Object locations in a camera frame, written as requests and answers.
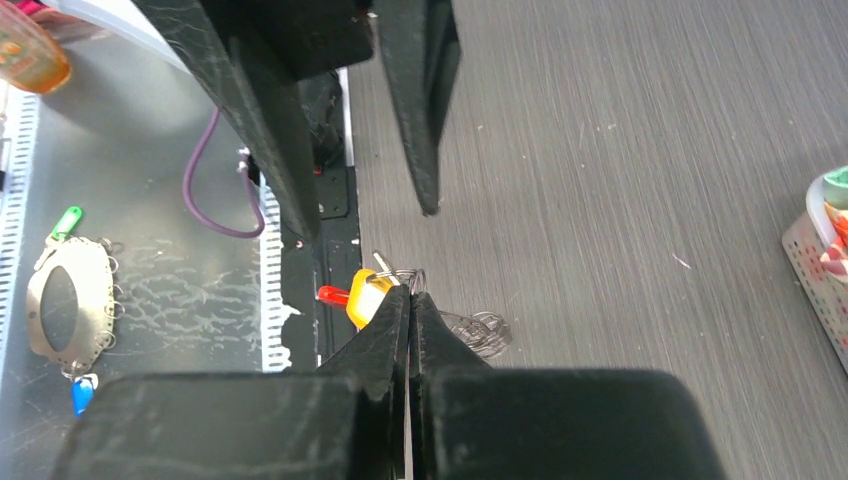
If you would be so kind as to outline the metal key holder red handle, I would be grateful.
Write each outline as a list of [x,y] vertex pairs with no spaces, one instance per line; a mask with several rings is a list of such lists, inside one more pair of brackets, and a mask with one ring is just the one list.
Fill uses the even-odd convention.
[[[396,273],[400,277],[400,285],[409,286],[413,293],[418,293],[426,287],[426,275],[423,269],[396,270]],[[317,299],[345,311],[350,288],[344,290],[324,285],[318,289]],[[499,314],[484,311],[471,315],[459,315],[442,310],[439,313],[449,330],[483,359],[491,359],[502,354],[512,343],[511,329]]]

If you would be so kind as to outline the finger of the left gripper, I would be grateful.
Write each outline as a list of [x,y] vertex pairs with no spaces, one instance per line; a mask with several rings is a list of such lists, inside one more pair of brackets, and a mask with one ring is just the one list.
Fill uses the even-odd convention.
[[449,0],[376,1],[380,55],[419,206],[439,212],[441,142],[461,58]]
[[221,109],[281,207],[311,242],[320,214],[298,83],[368,60],[367,1],[138,1],[136,7]]

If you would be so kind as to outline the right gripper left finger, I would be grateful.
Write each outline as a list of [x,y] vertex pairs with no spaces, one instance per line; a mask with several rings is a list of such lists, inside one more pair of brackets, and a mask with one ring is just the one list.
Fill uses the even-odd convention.
[[411,295],[310,372],[128,375],[74,424],[55,479],[396,479]]

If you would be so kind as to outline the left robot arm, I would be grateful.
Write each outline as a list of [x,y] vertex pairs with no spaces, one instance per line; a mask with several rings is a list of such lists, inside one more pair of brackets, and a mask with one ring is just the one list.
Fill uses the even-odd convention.
[[57,1],[191,74],[226,116],[283,223],[321,231],[312,107],[300,84],[379,55],[415,195],[440,206],[439,145],[461,58],[448,1]]

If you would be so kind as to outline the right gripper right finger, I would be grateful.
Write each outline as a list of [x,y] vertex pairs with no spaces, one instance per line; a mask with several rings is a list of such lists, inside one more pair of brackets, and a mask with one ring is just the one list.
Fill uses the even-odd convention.
[[495,368],[410,307],[417,479],[722,479],[695,399],[650,369]]

